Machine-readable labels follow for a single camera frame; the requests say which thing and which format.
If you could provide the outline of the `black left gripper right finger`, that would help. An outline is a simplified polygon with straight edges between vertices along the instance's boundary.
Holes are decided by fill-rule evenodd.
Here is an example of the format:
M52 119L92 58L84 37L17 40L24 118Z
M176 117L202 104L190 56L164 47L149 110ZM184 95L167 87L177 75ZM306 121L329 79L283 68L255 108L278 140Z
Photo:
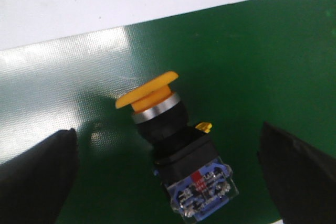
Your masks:
M335 223L335 158L264 122L258 160L283 223Z

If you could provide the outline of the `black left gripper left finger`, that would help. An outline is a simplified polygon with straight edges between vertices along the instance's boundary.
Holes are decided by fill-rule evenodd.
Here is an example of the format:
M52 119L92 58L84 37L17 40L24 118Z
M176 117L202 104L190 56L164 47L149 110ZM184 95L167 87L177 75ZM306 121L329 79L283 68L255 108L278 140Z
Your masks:
M74 129L59 130L1 165L1 223L55 223L78 172Z

